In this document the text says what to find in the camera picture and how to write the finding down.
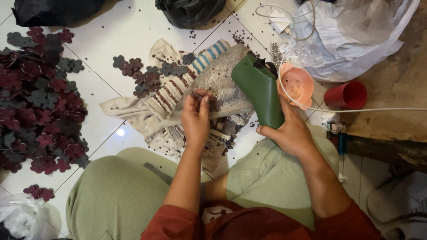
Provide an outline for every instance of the hand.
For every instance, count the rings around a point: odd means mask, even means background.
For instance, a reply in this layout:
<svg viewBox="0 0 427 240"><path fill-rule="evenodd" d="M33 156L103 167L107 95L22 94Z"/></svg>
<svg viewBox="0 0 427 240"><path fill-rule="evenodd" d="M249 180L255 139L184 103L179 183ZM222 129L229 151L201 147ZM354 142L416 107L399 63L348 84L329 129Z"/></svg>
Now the hand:
<svg viewBox="0 0 427 240"><path fill-rule="evenodd" d="M182 126L184 127L186 147L196 147L203 149L208 138L209 127L209 106L212 93L203 89L196 89L194 93L202 96L202 100L194 99L188 95L185 99L184 110L181 115Z"/></svg>
<svg viewBox="0 0 427 240"><path fill-rule="evenodd" d="M282 150L301 158L310 150L317 150L311 132L302 117L291 104L280 95L280 104L285 122L277 130L269 126L257 128L257 133L275 141Z"/></svg>

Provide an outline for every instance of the green pants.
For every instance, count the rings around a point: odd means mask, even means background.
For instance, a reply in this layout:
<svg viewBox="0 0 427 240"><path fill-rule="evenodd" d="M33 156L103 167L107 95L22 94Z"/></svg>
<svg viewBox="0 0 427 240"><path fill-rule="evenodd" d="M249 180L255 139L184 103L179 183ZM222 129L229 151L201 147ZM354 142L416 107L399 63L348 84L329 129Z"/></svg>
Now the green pants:
<svg viewBox="0 0 427 240"><path fill-rule="evenodd" d="M332 143L325 138L315 138L315 142L337 173L338 153ZM148 151L147 154L161 158ZM140 161L107 156L88 165L68 197L69 237L140 238L169 189L143 166L147 162L143 156L140 155ZM245 208L275 209L314 229L310 196L300 164L268 139L260 141L230 168L227 198Z"/></svg>

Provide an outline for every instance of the white tile floor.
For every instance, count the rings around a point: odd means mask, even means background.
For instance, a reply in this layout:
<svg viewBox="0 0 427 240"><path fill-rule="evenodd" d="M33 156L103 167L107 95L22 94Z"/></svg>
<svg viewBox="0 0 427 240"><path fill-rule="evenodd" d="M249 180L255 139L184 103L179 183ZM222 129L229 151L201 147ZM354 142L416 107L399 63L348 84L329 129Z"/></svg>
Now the white tile floor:
<svg viewBox="0 0 427 240"><path fill-rule="evenodd" d="M292 11L297 9L294 0L267 0L263 3L284 4L287 9ZM105 116L98 106L100 102L108 99L132 96L135 87L132 80L123 77L120 71L111 66L113 56L124 55L127 59L139 57L147 66L149 50L159 38L164 38L175 49L194 51L197 54L221 38L234 45L232 33L239 30L252 38L252 41L245 39L251 50L269 60L270 42L287 41L288 36L276 34L267 19L252 15L259 4L260 1L255 0L228 0L226 8L214 17L215 23L209 22L206 26L194 30L195 39L188 37L190 30L173 27L163 13L154 7L153 1L118 1L115 5L108 6L111 8L109 11L99 14L85 25L73 28L71 30L75 33L73 43L65 44L63 56L81 59L85 64L85 70L79 74L69 74L69 80L77 82L79 92L89 111L82 126L82 137L89 143L90 159L96 160L106 155L125 154L122 150L135 150L135 147L148 149L142 135L130 124L115 117ZM13 0L4 0L0 6L1 49L6 46L12 49L6 43L8 32L17 31L25 35L27 31L27 28L15 25L15 18L10 10L12 6ZM313 108L327 109L323 103L323 94L334 85L315 82ZM322 112L298 110L313 133L325 135L326 127L321 123ZM250 121L256 119L257 116L254 114ZM226 173L237 159L246 155L256 141L262 138L255 132L255 128L245 126L237 134L234 149L220 159L216 170L213 173L202 173L203 181L209 181ZM173 159L169 160L170 162L163 164L162 169L173 175L176 164ZM345 156L342 160L340 172L348 177L344 184L345 189L365 210L363 205L366 202L367 194L387 177L388 165L354 155ZM65 203L83 169L73 165L72 169L65 173L55 172L47 176L30 171L29 166L29 162L24 163L23 169L16 174L2 172L0 198L20 193L25 187L32 184L53 188L56 191L56 197L45 204L50 216L47 222L56 229L53 231L54 234L59 235L60 232L61 235L67 235Z"/></svg>

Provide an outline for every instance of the black plastic bag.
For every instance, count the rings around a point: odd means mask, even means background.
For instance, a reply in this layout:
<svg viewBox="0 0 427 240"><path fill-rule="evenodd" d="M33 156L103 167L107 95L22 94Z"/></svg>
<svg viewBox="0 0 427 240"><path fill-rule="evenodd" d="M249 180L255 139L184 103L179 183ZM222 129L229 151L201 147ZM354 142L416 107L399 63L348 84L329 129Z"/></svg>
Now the black plastic bag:
<svg viewBox="0 0 427 240"><path fill-rule="evenodd" d="M169 22L190 29L207 23L225 7L227 0L156 0Z"/></svg>
<svg viewBox="0 0 427 240"><path fill-rule="evenodd" d="M19 26L73 26L96 12L105 0L15 0Z"/></svg>

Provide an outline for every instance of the pink plastic bowl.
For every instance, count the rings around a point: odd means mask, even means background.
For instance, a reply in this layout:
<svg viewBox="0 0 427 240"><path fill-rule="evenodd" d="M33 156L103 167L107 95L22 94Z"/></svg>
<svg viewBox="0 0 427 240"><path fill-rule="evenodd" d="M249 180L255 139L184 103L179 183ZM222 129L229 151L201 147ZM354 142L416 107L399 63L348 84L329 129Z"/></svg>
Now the pink plastic bowl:
<svg viewBox="0 0 427 240"><path fill-rule="evenodd" d="M311 107L313 103L311 96L314 91L314 83L311 75L306 70L294 67L290 63L283 63L279 74L286 92L298 103ZM279 79L277 79L277 90L280 95L290 101L291 105L299 106L288 98L280 85Z"/></svg>

